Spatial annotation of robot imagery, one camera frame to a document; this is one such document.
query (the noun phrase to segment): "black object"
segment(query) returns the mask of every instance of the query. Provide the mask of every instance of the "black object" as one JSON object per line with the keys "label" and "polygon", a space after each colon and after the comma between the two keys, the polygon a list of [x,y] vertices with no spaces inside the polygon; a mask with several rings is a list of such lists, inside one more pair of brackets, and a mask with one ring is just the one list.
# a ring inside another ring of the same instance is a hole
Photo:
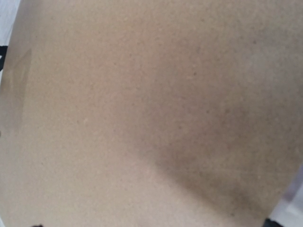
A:
{"label": "black object", "polygon": [[6,52],[8,50],[8,46],[0,46],[0,71],[3,69]]}
{"label": "black object", "polygon": [[283,226],[267,218],[263,224],[263,227],[283,227]]}

